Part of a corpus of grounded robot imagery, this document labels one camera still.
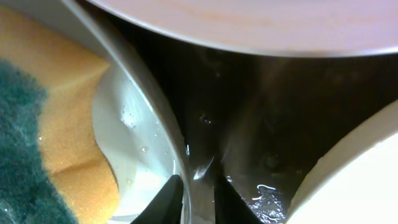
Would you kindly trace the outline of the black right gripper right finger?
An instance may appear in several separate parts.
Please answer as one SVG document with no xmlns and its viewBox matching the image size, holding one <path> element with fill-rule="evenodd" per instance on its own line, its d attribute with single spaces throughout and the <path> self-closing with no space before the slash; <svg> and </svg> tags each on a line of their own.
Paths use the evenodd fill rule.
<svg viewBox="0 0 398 224">
<path fill-rule="evenodd" d="M 262 224 L 224 176 L 214 187 L 216 224 Z"/>
</svg>

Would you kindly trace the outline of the green and yellow sponge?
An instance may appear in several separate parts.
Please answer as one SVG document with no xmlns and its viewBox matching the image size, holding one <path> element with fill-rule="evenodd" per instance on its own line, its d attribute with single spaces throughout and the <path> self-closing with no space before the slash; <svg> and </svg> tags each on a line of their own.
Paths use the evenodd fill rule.
<svg viewBox="0 0 398 224">
<path fill-rule="evenodd" d="M 119 203 L 93 131 L 109 63 L 1 8 L 1 222 L 106 223 Z"/>
</svg>

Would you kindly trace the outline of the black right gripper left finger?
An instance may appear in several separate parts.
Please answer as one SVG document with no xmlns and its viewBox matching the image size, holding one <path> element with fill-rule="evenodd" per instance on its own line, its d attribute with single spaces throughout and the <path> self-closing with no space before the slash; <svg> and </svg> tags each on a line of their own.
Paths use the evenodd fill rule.
<svg viewBox="0 0 398 224">
<path fill-rule="evenodd" d="M 181 177 L 172 175 L 131 224 L 179 224 L 183 206 L 183 190 Z"/>
</svg>

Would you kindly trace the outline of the light grey plate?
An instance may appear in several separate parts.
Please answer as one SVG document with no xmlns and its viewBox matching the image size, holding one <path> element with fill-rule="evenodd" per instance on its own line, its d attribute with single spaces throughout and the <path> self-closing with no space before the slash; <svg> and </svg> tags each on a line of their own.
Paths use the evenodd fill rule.
<svg viewBox="0 0 398 224">
<path fill-rule="evenodd" d="M 180 223 L 192 209 L 183 142 L 151 72 L 113 26 L 76 1 L 2 1 L 109 63 L 92 99 L 96 143 L 118 186 L 118 207 L 106 223 L 131 223 L 172 175 L 183 180 Z"/>
</svg>

